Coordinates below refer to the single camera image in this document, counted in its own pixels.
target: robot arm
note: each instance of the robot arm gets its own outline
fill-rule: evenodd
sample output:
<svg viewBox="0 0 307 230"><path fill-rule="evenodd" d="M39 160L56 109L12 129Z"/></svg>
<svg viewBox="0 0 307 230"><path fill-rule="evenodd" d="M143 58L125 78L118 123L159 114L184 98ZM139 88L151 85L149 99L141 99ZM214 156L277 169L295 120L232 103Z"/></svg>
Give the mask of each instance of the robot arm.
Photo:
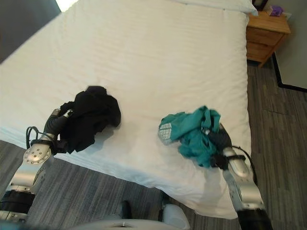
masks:
<svg viewBox="0 0 307 230"><path fill-rule="evenodd" d="M272 230L260 191L253 179L253 171L245 164L245 157L232 149L229 135L221 126L219 133L205 131L222 154L213 155L212 167L223 170L223 177L242 230Z"/></svg>
<svg viewBox="0 0 307 230"><path fill-rule="evenodd" d="M21 166L14 174L0 201L0 220L25 222L27 213L45 179L46 169L53 163L58 134L72 114L68 110L59 116L59 109L53 111L46 122L44 133L35 140L25 153Z"/></svg>

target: black cable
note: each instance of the black cable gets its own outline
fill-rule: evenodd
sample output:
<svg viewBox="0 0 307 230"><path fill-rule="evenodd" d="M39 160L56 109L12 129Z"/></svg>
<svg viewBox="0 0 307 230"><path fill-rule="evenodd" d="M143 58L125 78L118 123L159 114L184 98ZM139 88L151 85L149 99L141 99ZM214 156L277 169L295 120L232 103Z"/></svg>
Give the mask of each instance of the black cable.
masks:
<svg viewBox="0 0 307 230"><path fill-rule="evenodd" d="M25 141L26 141L26 144L27 144L27 149L30 148L30 135L31 135L32 130L34 130L35 133L36 133L36 138L35 138L35 140L38 139L38 134L41 134L41 135L44 135L44 136L48 137L49 140L50 140L52 143L54 143L54 140L53 140L53 138L52 138L51 136L49 136L48 134L46 134L46 133L44 133L44 132L38 131L38 129L37 129L35 126L30 126L30 127L27 128L27 130L26 130L26 132L25 132Z"/></svg>
<svg viewBox="0 0 307 230"><path fill-rule="evenodd" d="M253 161L251 160L251 157L250 157L249 154L248 154L244 149L242 149L240 146L235 146L235 145L233 145L232 147L235 148L235 149L241 150L242 152L245 153L245 155L246 155L247 158L249 159L250 166L251 166L251 169L252 169L252 171L253 171L253 175L254 175L253 180L254 180L254 183L258 186L257 174L256 174L256 170L255 170L255 166L254 166L254 164L253 164Z"/></svg>

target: gray wall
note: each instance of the gray wall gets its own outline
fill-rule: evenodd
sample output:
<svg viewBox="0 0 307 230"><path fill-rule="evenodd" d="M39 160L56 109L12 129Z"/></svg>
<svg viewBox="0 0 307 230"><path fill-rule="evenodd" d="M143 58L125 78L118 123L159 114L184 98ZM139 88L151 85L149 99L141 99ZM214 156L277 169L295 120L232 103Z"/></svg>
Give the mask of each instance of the gray wall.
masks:
<svg viewBox="0 0 307 230"><path fill-rule="evenodd" d="M60 12L55 0L0 0L0 63Z"/></svg>
<svg viewBox="0 0 307 230"><path fill-rule="evenodd" d="M307 0L269 0L266 8L270 5L292 14L292 33L276 52L282 82L307 89Z"/></svg>

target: white pillow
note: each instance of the white pillow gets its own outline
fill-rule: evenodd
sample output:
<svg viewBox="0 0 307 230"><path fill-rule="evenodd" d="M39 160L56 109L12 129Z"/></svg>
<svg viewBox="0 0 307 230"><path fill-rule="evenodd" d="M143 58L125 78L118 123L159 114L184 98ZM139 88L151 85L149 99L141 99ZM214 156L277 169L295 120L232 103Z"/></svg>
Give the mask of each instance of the white pillow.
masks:
<svg viewBox="0 0 307 230"><path fill-rule="evenodd" d="M256 8L251 3L251 0L175 0L184 4L194 4L221 8L230 11L240 11L243 13L252 13L258 15Z"/></svg>

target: black cloth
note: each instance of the black cloth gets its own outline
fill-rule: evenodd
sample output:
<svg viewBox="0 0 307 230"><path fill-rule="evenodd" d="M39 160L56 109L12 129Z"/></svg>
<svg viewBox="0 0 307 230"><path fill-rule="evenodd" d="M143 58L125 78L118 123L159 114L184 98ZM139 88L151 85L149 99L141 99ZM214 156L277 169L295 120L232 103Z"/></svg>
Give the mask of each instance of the black cloth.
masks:
<svg viewBox="0 0 307 230"><path fill-rule="evenodd" d="M90 86L78 93L74 102L61 106L60 115L68 109L73 110L66 126L60 132L60 139L67 141L67 152L77 152L94 144L95 134L107 125L117 127L120 124L120 110L117 100L107 95L101 86Z"/></svg>

